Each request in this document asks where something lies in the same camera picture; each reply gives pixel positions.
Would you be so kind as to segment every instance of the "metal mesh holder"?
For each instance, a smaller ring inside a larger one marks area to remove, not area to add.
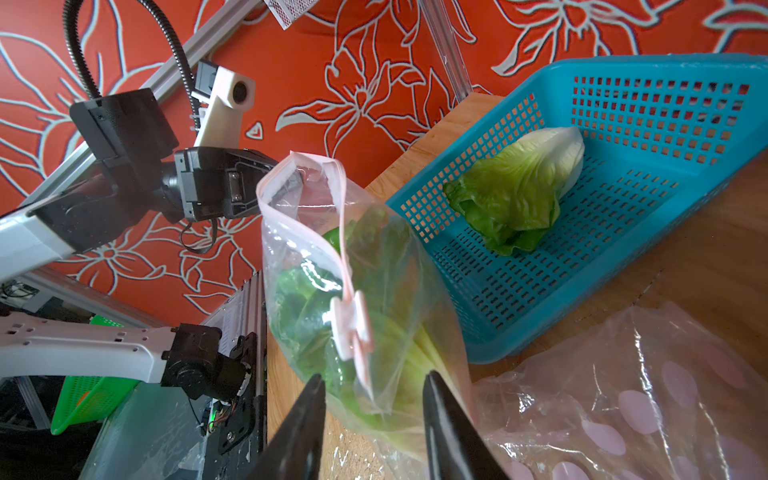
[[[315,6],[318,0],[267,0],[266,6],[275,15],[283,30]]]

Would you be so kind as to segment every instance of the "lettuce leaf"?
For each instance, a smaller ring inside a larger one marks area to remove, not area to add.
[[[489,250],[531,251],[560,216],[559,200],[575,185],[583,158],[576,127],[544,128],[478,160],[442,189]]]

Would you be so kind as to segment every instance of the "blue mesh basket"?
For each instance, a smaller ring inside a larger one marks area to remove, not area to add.
[[[532,253],[500,257],[442,184],[536,128],[578,126],[584,170]],[[512,92],[388,202],[441,270],[469,361],[517,353],[676,227],[768,144],[768,58],[559,61]]]

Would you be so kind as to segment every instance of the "wire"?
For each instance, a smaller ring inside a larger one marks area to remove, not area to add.
[[[194,90],[194,78],[192,77],[192,70],[190,69],[189,61],[187,60],[187,54],[184,53],[184,47],[181,46],[176,31],[170,25],[168,18],[165,16],[160,7],[157,6],[153,0],[138,0],[154,17],[154,20],[160,26],[160,30],[163,31],[165,39],[168,40],[170,50],[174,53],[176,59],[176,65],[181,72],[181,81],[184,83],[184,90],[187,91],[187,96],[192,106],[192,119],[194,120],[194,126],[197,130],[200,130],[200,102],[192,96],[192,90]]]
[[[14,286],[14,285],[15,283],[11,283],[10,285],[8,283],[2,284],[2,294],[5,296],[5,298],[29,298],[30,296],[34,295],[33,293],[29,293],[29,292],[24,292],[23,295],[14,295],[13,291],[9,293],[7,289],[10,286]]]
[[[181,46],[176,31],[171,26],[168,18],[165,16],[160,7],[153,2],[153,0],[138,0],[154,17],[160,29],[165,35],[165,39],[170,45],[170,50],[174,53],[174,59],[176,65],[181,73],[181,81],[184,83],[184,90],[187,91],[187,97],[189,98],[190,105],[192,107],[192,119],[194,120],[194,126],[196,130],[200,130],[200,102],[192,96],[192,90],[194,89],[194,77],[192,76],[192,70],[190,69],[189,61],[187,60],[187,54],[184,53],[184,47]],[[99,98],[99,93],[96,82],[91,76],[91,72],[88,70],[88,66],[85,63],[85,57],[83,56],[82,47],[80,45],[80,38],[78,37],[78,15],[80,14],[80,7],[83,5],[83,0],[66,0],[64,3],[64,14],[62,19],[64,21],[64,33],[67,41],[67,49],[69,50],[69,56],[72,58],[75,69],[78,71],[80,77],[80,83],[83,89],[86,90],[88,96],[93,98]]]
[[[222,422],[226,422],[232,416],[232,414],[235,412],[236,408],[237,408],[237,399],[232,401],[232,406],[230,407],[230,409],[227,412],[227,414],[222,415],[221,418],[218,418],[218,419],[214,420],[214,425],[220,425]]]
[[[83,85],[83,89],[88,93],[88,97],[91,99],[99,98],[101,94],[98,91],[96,82],[91,76],[91,72],[88,70],[88,66],[85,64],[85,57],[80,46],[80,38],[78,37],[78,15],[80,14],[80,7],[83,5],[83,0],[66,0],[64,2],[64,14],[62,19],[64,21],[64,37],[67,41],[67,49],[69,50],[69,56],[72,58],[74,68],[78,71],[80,77],[80,83]]]
[[[190,409],[192,410],[192,416],[197,425],[203,425],[203,422],[197,418],[197,413],[194,411],[194,405],[192,405],[192,399],[187,397],[187,401],[190,403]]]
[[[211,410],[210,417],[208,417],[208,433],[213,433],[216,430],[215,422],[216,422],[216,412],[214,410]]]
[[[192,225],[194,225],[194,222],[187,223],[187,226],[184,227],[184,229],[179,232],[179,243],[181,243],[181,246],[186,248],[188,251],[192,253],[197,253],[198,255],[205,255],[210,251],[211,248],[214,247],[216,244],[216,238],[219,236],[219,221],[215,219],[210,220],[210,245],[203,248],[192,248],[189,247],[184,243],[184,239],[182,236],[190,229],[192,228]]]

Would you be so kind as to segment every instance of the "clear plastic bag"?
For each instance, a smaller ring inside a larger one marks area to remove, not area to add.
[[[292,153],[257,196],[270,330],[290,365],[303,381],[322,374],[347,428],[425,458],[430,370],[471,412],[461,330],[432,259],[335,160]]]
[[[764,480],[768,383],[680,307],[631,307],[474,385],[514,480]]]

